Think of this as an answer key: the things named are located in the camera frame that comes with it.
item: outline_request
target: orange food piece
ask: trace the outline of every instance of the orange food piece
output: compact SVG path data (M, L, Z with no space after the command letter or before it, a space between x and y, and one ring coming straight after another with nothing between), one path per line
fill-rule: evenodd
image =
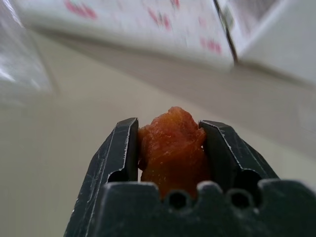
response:
M210 180L202 145L206 134L180 107L155 118L138 130L141 181L158 185L161 198L174 189L197 197L197 184Z

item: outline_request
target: table surface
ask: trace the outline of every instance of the table surface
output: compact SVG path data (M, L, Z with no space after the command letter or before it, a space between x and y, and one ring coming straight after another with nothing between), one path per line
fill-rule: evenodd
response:
M171 106L233 126L281 178L316 184L310 86L245 67L222 74L33 37L56 93L28 108L1 110L0 236L62 236L90 159L116 122L138 117L145 125Z

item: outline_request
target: dried fruit piece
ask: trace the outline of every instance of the dried fruit piece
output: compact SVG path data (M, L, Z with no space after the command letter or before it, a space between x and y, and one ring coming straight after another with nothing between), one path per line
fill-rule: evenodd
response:
M210 179L202 145L206 134L180 107L155 118L138 130L141 181L158 185L161 197L173 189L197 196L197 184Z

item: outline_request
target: food piece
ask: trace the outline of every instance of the food piece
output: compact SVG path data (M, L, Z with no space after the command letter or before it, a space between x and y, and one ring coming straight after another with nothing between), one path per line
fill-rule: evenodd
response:
M158 185L161 198L174 189L197 197L197 184L210 180L202 145L206 134L180 107L155 118L138 130L141 181Z

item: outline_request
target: beige surface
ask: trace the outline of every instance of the beige surface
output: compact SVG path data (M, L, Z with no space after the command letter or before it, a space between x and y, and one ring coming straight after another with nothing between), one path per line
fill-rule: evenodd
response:
M1 111L0 236L62 236L90 159L116 122L138 117L143 125L173 105L196 120L232 125L279 176L316 184L313 134L296 128L299 108L312 126L309 89L243 68L223 75L162 59L154 67L147 56L110 49L101 63L35 38L58 94L29 109Z

